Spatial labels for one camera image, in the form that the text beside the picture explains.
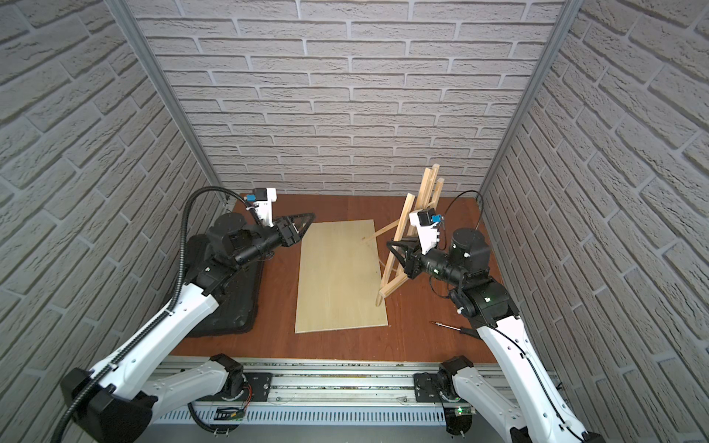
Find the aluminium corner post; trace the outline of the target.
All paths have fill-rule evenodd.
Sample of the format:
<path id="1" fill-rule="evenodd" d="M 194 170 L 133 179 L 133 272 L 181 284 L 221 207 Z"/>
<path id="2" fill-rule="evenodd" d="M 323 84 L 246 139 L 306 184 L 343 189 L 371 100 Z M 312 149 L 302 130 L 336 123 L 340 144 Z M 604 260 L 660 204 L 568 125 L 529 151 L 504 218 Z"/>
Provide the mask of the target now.
<path id="1" fill-rule="evenodd" d="M 197 132 L 192 126 L 192 123 L 190 123 L 166 73 L 160 66 L 157 56 L 153 53 L 153 50 L 151 50 L 147 38 L 140 29 L 138 20 L 136 20 L 130 11 L 129 4 L 127 1 L 123 0 L 107 0 L 105 4 L 113 15 L 116 24 L 120 27 L 121 31 L 123 31 L 127 42 L 132 47 L 138 61 L 140 61 L 140 64 L 144 68 L 147 77 L 153 84 L 165 109 L 177 125 L 188 149 L 195 157 L 209 184 L 212 186 L 221 186 L 223 184 L 222 181 L 219 179 L 218 174 L 210 162 Z"/>
<path id="2" fill-rule="evenodd" d="M 517 130 L 522 126 L 524 118 L 527 116 L 528 112 L 531 110 L 535 98 L 539 93 L 541 87 L 543 86 L 544 80 L 550 71 L 552 64 L 554 63 L 557 54 L 561 51 L 561 46 L 563 45 L 572 24 L 575 22 L 577 15 L 583 5 L 583 0 L 571 0 L 565 1 L 562 4 L 562 8 L 559 11 L 559 16 L 552 27 L 550 36 L 543 47 L 543 51 L 537 60 L 535 69 L 523 90 L 522 97 L 515 108 L 511 122 L 508 125 L 504 137 L 500 142 L 500 147 L 497 149 L 495 156 L 493 157 L 492 163 L 487 170 L 487 174 L 480 186 L 479 193 L 480 197 L 477 198 L 479 203 L 486 201 L 486 193 L 491 188 L 492 181 L 495 175 L 500 170 L 501 162 L 509 151 L 511 143 L 513 142 L 513 137 L 515 136 Z"/>

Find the light wooden board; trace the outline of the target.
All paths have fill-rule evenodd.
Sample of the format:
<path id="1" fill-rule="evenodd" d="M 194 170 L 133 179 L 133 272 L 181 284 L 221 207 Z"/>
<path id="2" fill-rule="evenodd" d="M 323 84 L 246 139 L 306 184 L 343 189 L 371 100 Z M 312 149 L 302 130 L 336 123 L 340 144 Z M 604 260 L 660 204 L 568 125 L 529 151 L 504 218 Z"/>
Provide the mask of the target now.
<path id="1" fill-rule="evenodd" d="M 384 327 L 372 220 L 313 223 L 301 242 L 295 333 Z"/>

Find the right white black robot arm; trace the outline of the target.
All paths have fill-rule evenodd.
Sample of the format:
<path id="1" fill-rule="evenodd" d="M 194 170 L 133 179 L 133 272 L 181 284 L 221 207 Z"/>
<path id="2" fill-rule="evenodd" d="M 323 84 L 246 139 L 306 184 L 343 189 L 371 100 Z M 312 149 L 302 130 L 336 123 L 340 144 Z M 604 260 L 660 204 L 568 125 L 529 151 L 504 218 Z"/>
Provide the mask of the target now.
<path id="1" fill-rule="evenodd" d="M 510 293 L 490 274 L 490 247 L 481 232 L 456 230 L 446 251 L 416 237 L 389 241 L 387 248 L 409 279 L 426 273 L 450 286 L 449 299 L 470 323 L 460 332 L 487 345 L 514 399 L 500 394 L 463 356 L 439 367 L 443 395 L 470 404 L 506 442 L 603 441 L 576 417 L 548 376 Z"/>

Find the left aluminium corner post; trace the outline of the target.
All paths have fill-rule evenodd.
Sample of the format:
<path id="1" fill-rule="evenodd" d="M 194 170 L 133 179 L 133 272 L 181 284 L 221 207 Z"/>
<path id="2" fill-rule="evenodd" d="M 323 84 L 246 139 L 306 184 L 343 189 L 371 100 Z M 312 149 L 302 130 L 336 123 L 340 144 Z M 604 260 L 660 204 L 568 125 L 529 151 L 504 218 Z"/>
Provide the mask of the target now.
<path id="1" fill-rule="evenodd" d="M 153 53 L 153 50 L 151 50 L 147 38 L 140 29 L 138 20 L 136 20 L 130 11 L 129 4 L 127 1 L 123 0 L 107 0 L 105 4 L 113 15 L 116 24 L 120 27 L 121 31 L 123 31 L 127 42 L 132 47 L 138 61 L 140 61 L 140 64 L 144 68 L 147 77 L 153 84 L 165 109 L 177 125 L 188 149 L 195 157 L 209 184 L 212 186 L 221 186 L 223 184 L 222 181 L 219 179 L 218 174 L 210 162 L 197 132 L 192 126 L 192 123 L 190 123 L 166 73 L 160 66 L 157 56 Z"/>

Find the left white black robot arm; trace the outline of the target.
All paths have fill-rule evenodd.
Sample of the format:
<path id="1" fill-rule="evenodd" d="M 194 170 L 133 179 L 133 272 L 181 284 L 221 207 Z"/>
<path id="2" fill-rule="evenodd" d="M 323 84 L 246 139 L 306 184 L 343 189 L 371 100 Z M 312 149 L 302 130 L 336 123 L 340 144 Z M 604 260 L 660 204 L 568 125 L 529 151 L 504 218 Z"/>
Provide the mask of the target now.
<path id="1" fill-rule="evenodd" d="M 134 442 L 161 416 L 203 397 L 236 400 L 247 380 L 242 365 L 216 354 L 195 369 L 151 382 L 149 377 L 192 330 L 236 294 L 234 279 L 278 247 L 299 243 L 313 213 L 284 216 L 271 226 L 223 214 L 186 242 L 178 294 L 146 325 L 90 370 L 72 369 L 61 382 L 68 419 L 97 442 Z"/>

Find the right aluminium corner post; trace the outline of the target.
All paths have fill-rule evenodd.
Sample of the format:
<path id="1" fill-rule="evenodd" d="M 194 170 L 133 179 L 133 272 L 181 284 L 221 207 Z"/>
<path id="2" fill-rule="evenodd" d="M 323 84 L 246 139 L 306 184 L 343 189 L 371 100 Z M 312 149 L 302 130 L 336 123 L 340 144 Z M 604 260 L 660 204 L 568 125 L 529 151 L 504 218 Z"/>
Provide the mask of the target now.
<path id="1" fill-rule="evenodd" d="M 497 149 L 495 156 L 493 157 L 492 163 L 487 170 L 487 174 L 480 186 L 479 193 L 480 197 L 477 198 L 479 203 L 486 201 L 486 193 L 491 188 L 492 181 L 495 175 L 500 170 L 501 162 L 509 151 L 511 143 L 513 142 L 513 137 L 515 136 L 517 130 L 522 126 L 524 118 L 527 116 L 528 112 L 531 110 L 535 98 L 539 93 L 541 87 L 543 86 L 544 80 L 550 71 L 552 64 L 554 63 L 557 54 L 561 51 L 561 46 L 563 45 L 572 24 L 575 22 L 577 15 L 583 5 L 583 0 L 571 0 L 565 1 L 562 4 L 562 8 L 559 11 L 559 16 L 552 27 L 550 36 L 543 47 L 543 51 L 537 60 L 535 69 L 523 90 L 522 97 L 515 108 L 511 122 L 508 125 L 504 137 L 500 142 L 500 147 Z"/>

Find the small wooden easel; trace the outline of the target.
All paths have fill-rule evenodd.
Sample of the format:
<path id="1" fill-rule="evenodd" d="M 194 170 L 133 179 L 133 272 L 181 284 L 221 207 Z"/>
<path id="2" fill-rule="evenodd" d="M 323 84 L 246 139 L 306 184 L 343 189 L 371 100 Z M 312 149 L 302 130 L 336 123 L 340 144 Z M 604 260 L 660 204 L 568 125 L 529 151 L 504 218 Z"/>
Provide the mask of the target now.
<path id="1" fill-rule="evenodd" d="M 427 168 L 424 171 L 417 196 L 415 197 L 413 194 L 406 196 L 400 218 L 380 228 L 380 230 L 374 232 L 374 234 L 363 237 L 362 241 L 376 240 L 378 237 L 394 229 L 393 240 L 416 239 L 417 246 L 420 247 L 413 215 L 419 212 L 419 210 L 430 208 L 437 210 L 444 183 L 445 180 L 439 178 L 439 164 L 434 164 L 432 167 Z M 381 306 L 383 301 L 399 289 L 408 279 L 404 276 L 396 276 L 398 261 L 391 252 L 389 252 L 383 267 L 380 289 L 378 290 L 375 306 Z"/>

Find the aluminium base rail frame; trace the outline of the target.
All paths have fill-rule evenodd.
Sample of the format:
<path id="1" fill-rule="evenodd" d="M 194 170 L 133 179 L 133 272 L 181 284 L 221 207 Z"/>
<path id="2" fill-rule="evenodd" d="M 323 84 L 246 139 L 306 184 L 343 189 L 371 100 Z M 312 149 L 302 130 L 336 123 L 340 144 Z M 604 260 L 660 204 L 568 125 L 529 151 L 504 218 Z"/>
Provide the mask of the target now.
<path id="1" fill-rule="evenodd" d="M 550 407 L 516 394 L 498 365 L 242 358 L 247 390 L 204 397 L 160 425 L 195 425 L 227 440 L 250 426 L 443 426 L 467 437 L 482 418 L 506 442 L 532 442 Z"/>

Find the black handled screwdriver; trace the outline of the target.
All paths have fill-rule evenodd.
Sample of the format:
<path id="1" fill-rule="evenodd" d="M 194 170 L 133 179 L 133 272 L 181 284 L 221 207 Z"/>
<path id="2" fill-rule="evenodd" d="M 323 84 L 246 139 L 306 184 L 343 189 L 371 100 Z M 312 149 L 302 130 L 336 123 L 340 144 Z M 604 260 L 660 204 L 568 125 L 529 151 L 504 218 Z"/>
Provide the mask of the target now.
<path id="1" fill-rule="evenodd" d="M 465 335 L 465 336 L 469 336 L 469 337 L 473 337 L 473 338 L 475 338 L 475 339 L 477 339 L 477 340 L 480 340 L 479 333 L 478 333 L 477 330 L 475 330 L 475 329 L 456 327 L 456 326 L 444 324 L 444 323 L 437 322 L 437 321 L 433 321 L 432 324 L 433 324 L 434 326 L 436 326 L 436 327 L 444 328 L 444 329 L 446 329 L 446 330 L 453 330 L 454 332 L 458 332 L 459 334 L 462 334 L 462 335 Z"/>

